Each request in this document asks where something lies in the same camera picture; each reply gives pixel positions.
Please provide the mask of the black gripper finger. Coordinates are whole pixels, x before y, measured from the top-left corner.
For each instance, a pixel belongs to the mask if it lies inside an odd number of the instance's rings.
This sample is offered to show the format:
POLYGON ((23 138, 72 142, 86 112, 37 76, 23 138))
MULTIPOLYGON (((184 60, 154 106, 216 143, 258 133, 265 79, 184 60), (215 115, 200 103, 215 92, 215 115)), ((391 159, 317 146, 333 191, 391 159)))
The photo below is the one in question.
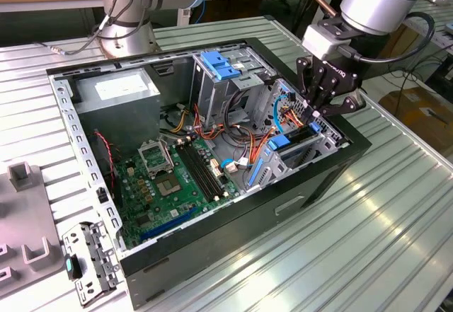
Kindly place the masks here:
POLYGON ((326 97, 326 61, 299 57, 297 65, 297 86, 312 117, 321 116, 321 106, 326 97))
POLYGON ((321 106, 321 114, 324 117, 332 115, 342 115, 351 112, 355 112, 359 109, 362 109, 365 106, 365 102, 362 99, 361 95, 357 92, 359 86, 361 85, 361 80, 358 77, 358 87, 349 93, 345 93, 343 102, 340 104, 332 104, 331 101, 338 96, 328 96, 326 94, 323 105, 321 106))

